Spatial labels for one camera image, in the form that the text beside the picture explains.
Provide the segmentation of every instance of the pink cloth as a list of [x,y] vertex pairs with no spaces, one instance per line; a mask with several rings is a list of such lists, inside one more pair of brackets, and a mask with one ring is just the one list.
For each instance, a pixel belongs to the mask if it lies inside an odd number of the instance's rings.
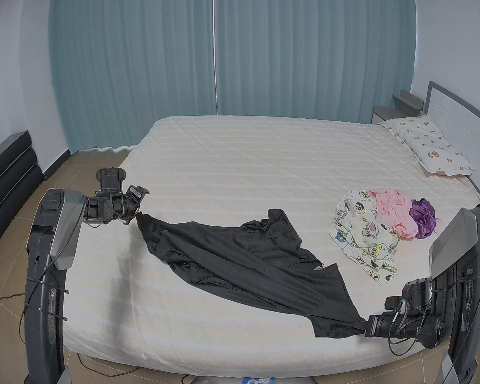
[[412,207],[412,199],[402,192],[393,189],[369,191],[377,200],[375,221],[393,229],[398,237],[415,237],[418,226],[408,213]]

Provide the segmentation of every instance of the wall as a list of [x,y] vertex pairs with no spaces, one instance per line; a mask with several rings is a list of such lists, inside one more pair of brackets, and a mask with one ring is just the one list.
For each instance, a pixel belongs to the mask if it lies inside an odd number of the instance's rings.
[[28,130],[45,171],[68,149],[51,82],[50,0],[0,1],[0,142]]
[[480,109],[480,1],[416,0],[417,50],[411,92],[430,80]]

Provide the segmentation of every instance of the white bedsheet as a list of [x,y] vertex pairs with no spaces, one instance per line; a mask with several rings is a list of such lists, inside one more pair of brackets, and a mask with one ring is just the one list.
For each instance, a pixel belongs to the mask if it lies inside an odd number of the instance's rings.
[[[142,211],[167,222],[239,226],[283,209],[323,263],[337,263],[360,315],[429,275],[436,236],[403,240],[398,275],[379,286],[328,235],[350,189],[396,188],[426,197],[448,223],[479,201],[465,177],[425,174],[381,126],[273,117],[178,117],[157,121],[125,159],[123,185],[150,190]],[[307,318],[269,312],[191,287],[151,255],[135,221],[82,226],[67,273],[63,341],[89,356],[169,372],[310,376],[397,360],[385,339],[315,338]],[[421,349],[417,343],[411,353]]]

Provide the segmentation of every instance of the floral pillowcase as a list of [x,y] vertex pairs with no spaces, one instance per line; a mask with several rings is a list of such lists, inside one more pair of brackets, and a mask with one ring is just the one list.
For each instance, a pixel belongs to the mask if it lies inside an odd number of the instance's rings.
[[426,116],[405,117],[380,122],[393,136],[410,147],[429,173],[471,175],[473,168],[436,125]]

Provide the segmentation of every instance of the bedside table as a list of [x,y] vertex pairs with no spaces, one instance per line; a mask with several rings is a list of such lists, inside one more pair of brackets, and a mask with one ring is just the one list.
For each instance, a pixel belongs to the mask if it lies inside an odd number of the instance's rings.
[[378,124],[390,119],[420,116],[420,111],[423,109],[423,101],[418,97],[402,89],[400,97],[392,96],[392,98],[397,108],[373,107],[372,124]]

